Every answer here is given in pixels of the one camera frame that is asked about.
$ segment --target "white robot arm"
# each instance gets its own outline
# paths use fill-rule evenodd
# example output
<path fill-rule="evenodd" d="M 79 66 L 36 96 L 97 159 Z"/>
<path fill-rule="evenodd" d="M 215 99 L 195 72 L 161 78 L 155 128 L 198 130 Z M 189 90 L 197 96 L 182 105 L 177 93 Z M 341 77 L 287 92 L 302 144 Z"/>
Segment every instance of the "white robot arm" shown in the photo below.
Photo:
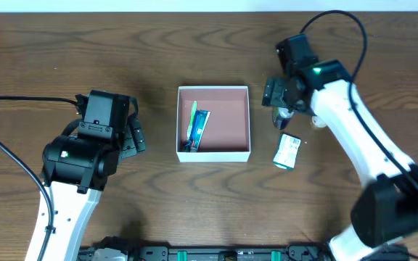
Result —
<path fill-rule="evenodd" d="M 377 176 L 382 173 L 389 178 L 401 175 L 398 168 L 385 157 L 350 109 L 348 85 L 349 83 L 345 80 L 337 80 L 325 84 L 320 91 L 315 90 L 311 100 L 311 109 L 328 125 L 346 151 L 357 171 L 362 187 L 375 182 Z M 353 99 L 361 116 L 372 132 L 409 172 L 411 170 L 409 166 L 414 162 L 388 138 L 370 115 L 356 87 L 353 86 L 353 88 Z M 378 247 L 371 248 L 362 243 L 352 225 L 334 237 L 329 243 L 329 248 L 337 261 L 357 261 L 378 250 Z"/>
<path fill-rule="evenodd" d="M 86 194 L 79 194 L 77 186 L 57 181 L 53 181 L 46 190 L 55 209 L 55 231 L 49 238 L 43 261 L 77 260 L 86 225 L 102 192 L 89 189 Z M 25 256 L 26 261 L 37 260 L 47 223 L 48 209 L 44 198 L 40 196 L 38 219 Z"/>

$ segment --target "wood grain surface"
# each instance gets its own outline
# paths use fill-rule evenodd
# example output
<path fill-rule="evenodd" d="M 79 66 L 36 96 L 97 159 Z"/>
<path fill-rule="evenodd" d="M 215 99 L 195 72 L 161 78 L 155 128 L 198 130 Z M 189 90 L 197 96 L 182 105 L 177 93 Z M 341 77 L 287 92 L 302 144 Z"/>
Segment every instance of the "wood grain surface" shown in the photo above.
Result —
<path fill-rule="evenodd" d="M 187 245 L 323 241 L 350 222 L 361 187 L 328 129 L 296 115 L 296 166 L 272 164 L 279 131 L 261 106 L 280 75 L 274 45 L 313 13 L 0 14 L 0 95 L 73 99 L 91 89 L 135 96 L 147 151 L 109 179 L 83 245 L 105 236 Z M 388 135 L 418 162 L 418 13 L 358 13 L 369 50 L 358 89 Z M 349 19 L 308 29 L 321 59 L 353 70 L 361 36 Z M 247 163 L 181 164 L 175 153 L 177 88 L 247 85 Z M 69 104 L 0 101 L 0 139 L 39 173 L 44 146 L 72 119 Z M 0 260 L 22 260 L 36 222 L 33 182 L 0 151 Z M 418 254 L 418 234 L 405 242 Z"/>

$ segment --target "white box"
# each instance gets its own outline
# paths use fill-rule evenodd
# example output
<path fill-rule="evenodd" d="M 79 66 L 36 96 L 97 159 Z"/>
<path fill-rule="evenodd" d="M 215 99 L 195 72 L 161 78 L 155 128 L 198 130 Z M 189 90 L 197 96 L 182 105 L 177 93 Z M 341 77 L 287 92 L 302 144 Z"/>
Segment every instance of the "white box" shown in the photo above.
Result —
<path fill-rule="evenodd" d="M 210 116 L 198 152 L 184 152 L 193 101 Z M 251 153 L 247 86 L 179 87 L 176 153 L 180 162 L 246 162 Z"/>

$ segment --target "label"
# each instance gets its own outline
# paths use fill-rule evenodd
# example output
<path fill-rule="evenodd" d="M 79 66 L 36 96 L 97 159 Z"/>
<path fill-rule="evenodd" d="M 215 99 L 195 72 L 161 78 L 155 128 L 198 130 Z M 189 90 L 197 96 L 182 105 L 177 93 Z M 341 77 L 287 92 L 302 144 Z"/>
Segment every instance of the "label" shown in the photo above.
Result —
<path fill-rule="evenodd" d="M 295 167 L 296 155 L 298 154 L 301 140 L 282 134 L 280 138 L 279 150 L 274 157 L 274 164 L 280 168 L 286 168 L 292 170 Z"/>

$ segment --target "green toothbrush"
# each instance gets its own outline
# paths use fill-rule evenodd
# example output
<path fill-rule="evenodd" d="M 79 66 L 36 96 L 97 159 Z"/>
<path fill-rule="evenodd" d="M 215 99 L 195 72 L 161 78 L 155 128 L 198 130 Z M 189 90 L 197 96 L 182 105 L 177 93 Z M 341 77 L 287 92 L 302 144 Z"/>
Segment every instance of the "green toothbrush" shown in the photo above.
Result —
<path fill-rule="evenodd" d="M 192 106 L 192 116 L 189 119 L 189 125 L 188 125 L 188 131 L 187 131 L 187 141 L 189 141 L 189 137 L 192 134 L 192 129 L 193 129 L 193 119 L 194 119 L 194 114 L 196 113 L 196 108 L 197 108 L 197 102 L 194 101 L 193 102 L 193 106 Z"/>

